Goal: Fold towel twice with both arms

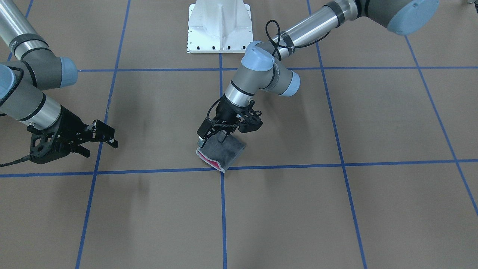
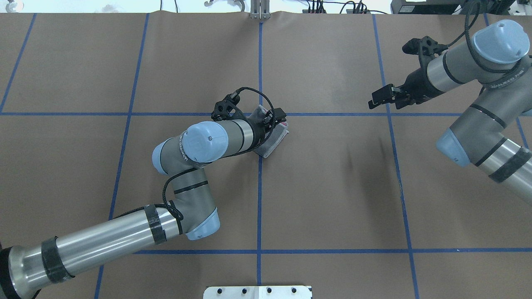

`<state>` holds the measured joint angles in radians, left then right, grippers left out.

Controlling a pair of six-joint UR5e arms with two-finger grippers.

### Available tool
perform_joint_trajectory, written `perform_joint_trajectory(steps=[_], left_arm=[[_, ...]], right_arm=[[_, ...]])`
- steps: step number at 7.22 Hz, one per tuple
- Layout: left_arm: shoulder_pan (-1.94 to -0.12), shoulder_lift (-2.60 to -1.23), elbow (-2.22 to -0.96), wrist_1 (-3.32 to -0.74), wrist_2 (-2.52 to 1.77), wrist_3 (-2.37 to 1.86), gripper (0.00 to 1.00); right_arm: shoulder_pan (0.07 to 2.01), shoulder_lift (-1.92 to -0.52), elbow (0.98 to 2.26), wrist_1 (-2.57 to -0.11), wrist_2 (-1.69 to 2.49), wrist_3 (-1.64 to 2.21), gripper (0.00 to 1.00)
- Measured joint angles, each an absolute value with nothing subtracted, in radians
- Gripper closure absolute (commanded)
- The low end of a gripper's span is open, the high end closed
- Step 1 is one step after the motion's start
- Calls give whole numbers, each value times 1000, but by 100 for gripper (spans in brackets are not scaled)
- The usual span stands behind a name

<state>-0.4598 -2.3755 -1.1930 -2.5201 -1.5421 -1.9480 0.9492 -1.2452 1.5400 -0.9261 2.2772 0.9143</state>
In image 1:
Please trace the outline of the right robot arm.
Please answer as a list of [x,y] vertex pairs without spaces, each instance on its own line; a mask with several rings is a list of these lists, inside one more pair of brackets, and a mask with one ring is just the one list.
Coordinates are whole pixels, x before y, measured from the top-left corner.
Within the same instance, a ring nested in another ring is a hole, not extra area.
[[32,134],[29,154],[19,161],[45,164],[70,153],[89,157],[90,151],[83,147],[86,142],[117,148],[114,128],[100,120],[84,124],[44,93],[75,84],[75,63],[56,56],[13,1],[1,1],[0,24],[1,38],[16,57],[0,66],[1,113],[25,124]]

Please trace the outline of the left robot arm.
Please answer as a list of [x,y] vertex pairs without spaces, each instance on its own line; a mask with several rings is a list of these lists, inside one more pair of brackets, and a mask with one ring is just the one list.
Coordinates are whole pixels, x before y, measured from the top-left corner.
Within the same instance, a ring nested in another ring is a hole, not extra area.
[[332,0],[287,30],[278,30],[268,41],[253,41],[223,96],[214,104],[216,115],[205,118],[198,129],[198,145],[203,148],[213,136],[239,129],[253,132],[262,126],[261,113],[253,110],[253,96],[259,90],[289,97],[300,87],[297,73],[282,60],[304,47],[317,44],[333,29],[347,21],[367,17],[397,35],[422,28],[436,13],[438,0]]

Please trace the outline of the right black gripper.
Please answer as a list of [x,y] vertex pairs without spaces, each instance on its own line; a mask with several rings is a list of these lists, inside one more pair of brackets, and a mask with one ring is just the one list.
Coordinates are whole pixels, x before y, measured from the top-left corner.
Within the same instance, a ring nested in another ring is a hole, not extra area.
[[115,129],[111,126],[95,120],[91,127],[63,106],[56,123],[57,125],[53,128],[51,157],[66,157],[70,153],[90,157],[90,150],[84,148],[83,143],[90,142],[92,138],[114,139],[115,136]]

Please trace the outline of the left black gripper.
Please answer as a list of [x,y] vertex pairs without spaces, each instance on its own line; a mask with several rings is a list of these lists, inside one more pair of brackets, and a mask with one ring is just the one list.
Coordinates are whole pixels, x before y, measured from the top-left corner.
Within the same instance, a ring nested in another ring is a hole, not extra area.
[[240,126],[241,118],[235,111],[237,107],[229,102],[225,95],[217,100],[215,117],[211,120],[204,119],[198,128],[198,146],[203,148],[205,143],[212,136],[218,135],[218,142],[223,143],[225,139]]

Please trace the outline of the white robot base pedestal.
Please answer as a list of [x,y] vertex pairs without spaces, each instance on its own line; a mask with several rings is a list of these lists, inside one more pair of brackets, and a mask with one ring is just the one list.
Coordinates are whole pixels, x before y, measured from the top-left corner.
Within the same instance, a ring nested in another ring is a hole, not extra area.
[[188,10],[188,53],[243,53],[253,41],[251,7],[242,0],[197,0]]

